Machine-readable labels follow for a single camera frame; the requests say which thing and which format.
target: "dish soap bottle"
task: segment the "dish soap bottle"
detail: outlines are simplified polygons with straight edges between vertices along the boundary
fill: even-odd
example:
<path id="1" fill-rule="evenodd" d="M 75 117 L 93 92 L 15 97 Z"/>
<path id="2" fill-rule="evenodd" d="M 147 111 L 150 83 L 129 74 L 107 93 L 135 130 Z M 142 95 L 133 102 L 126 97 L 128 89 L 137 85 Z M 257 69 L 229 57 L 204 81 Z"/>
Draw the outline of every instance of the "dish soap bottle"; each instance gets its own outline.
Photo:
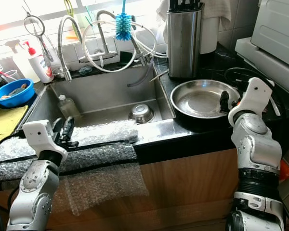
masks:
<path id="1" fill-rule="evenodd" d="M 43 83 L 51 82 L 53 80 L 53 73 L 50 67 L 46 65 L 44 56 L 42 54 L 37 54 L 36 50 L 30 47 L 28 41 L 24 44 L 28 46 L 28 52 L 30 54 L 28 60 L 35 73 Z"/>
<path id="2" fill-rule="evenodd" d="M 29 78 L 33 80 L 34 83 L 40 81 L 39 77 L 31 67 L 29 60 L 27 59 L 26 50 L 21 48 L 19 45 L 20 40 L 12 40 L 5 43 L 6 46 L 9 46 L 13 51 L 13 61 L 17 65 L 20 72 L 23 74 L 25 78 Z"/>
<path id="3" fill-rule="evenodd" d="M 59 100 L 58 106 L 66 119 L 69 116 L 72 116 L 75 121 L 78 121 L 81 118 L 81 115 L 72 99 L 67 98 L 65 95 L 60 95 Z"/>

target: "stainless steel sink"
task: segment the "stainless steel sink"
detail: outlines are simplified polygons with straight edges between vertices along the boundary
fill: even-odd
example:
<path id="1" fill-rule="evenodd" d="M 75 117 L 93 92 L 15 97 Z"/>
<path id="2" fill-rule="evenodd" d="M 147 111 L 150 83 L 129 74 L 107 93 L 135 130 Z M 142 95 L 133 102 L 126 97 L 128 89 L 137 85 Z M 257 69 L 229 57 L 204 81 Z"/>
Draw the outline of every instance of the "stainless steel sink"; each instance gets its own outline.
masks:
<path id="1" fill-rule="evenodd" d="M 57 117 L 63 117 L 57 106 L 60 94 L 72 98 L 79 109 L 82 119 L 76 123 L 78 127 L 129 119 L 131 109 L 138 103 L 145 103 L 153 109 L 155 116 L 151 123 L 173 118 L 159 79 L 149 83 L 156 76 L 154 68 L 145 81 L 134 87 L 127 86 L 141 79 L 147 69 L 133 67 L 118 73 L 52 83 L 44 91 L 27 121 L 48 119 L 52 122 Z"/>

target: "stainless steel bowl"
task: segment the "stainless steel bowl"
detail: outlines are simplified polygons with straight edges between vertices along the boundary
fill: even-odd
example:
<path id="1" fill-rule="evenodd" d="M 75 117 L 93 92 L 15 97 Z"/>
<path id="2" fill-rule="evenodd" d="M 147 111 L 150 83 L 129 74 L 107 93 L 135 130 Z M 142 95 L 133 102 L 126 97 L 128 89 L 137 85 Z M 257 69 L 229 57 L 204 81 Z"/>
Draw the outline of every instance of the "stainless steel bowl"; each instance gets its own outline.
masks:
<path id="1" fill-rule="evenodd" d="M 146 104 L 139 103 L 131 109 L 129 119 L 134 119 L 138 124 L 150 122 L 154 118 L 154 111 Z"/>
<path id="2" fill-rule="evenodd" d="M 228 92 L 228 107 L 239 99 L 240 94 L 228 84 L 199 79 L 182 83 L 171 92 L 171 104 L 179 112 L 194 118 L 212 119 L 227 115 L 220 112 L 220 98 L 223 91 Z"/>

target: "window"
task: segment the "window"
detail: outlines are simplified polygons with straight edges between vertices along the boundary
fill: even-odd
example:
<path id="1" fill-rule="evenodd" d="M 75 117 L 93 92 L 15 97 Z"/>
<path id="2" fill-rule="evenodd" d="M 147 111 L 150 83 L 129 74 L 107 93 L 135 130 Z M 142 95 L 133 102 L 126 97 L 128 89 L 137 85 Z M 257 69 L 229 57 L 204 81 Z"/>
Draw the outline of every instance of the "window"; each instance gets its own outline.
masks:
<path id="1" fill-rule="evenodd" d="M 88 22 L 85 16 L 88 16 L 87 9 L 92 12 L 93 20 L 99 10 L 107 10 L 114 14 L 121 13 L 122 0 L 70 0 L 74 9 L 74 18 L 79 23 L 80 28 L 85 28 Z M 147 27 L 154 27 L 156 24 L 156 8 L 159 5 L 158 0 L 127 0 L 126 12 L 135 15 L 138 23 Z M 25 30 L 23 23 L 27 10 L 31 10 L 33 15 L 39 16 L 46 28 L 46 34 L 53 38 L 57 34 L 59 22 L 62 16 L 66 15 L 66 7 L 64 0 L 0 0 L 0 52 L 7 52 L 10 49 L 4 46 L 6 40 L 12 38 L 24 39 L 31 36 Z M 105 15 L 102 19 L 110 20 Z M 111 25 L 103 25 L 103 31 L 113 32 L 114 27 Z M 70 21 L 65 23 L 64 31 L 72 31 Z M 98 34 L 95 26 L 92 34 Z"/>

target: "orange object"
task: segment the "orange object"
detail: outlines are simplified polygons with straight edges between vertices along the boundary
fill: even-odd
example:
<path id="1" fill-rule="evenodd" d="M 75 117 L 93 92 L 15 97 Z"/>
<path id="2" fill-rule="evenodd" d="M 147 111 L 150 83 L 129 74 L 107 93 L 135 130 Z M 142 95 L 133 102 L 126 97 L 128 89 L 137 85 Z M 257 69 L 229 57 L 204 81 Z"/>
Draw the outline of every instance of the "orange object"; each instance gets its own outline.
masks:
<path id="1" fill-rule="evenodd" d="M 74 40 L 78 40 L 76 35 L 67 35 L 66 39 L 74 39 Z"/>
<path id="2" fill-rule="evenodd" d="M 289 179 L 289 166 L 288 164 L 282 159 L 280 161 L 280 174 L 279 180 L 287 180 Z"/>

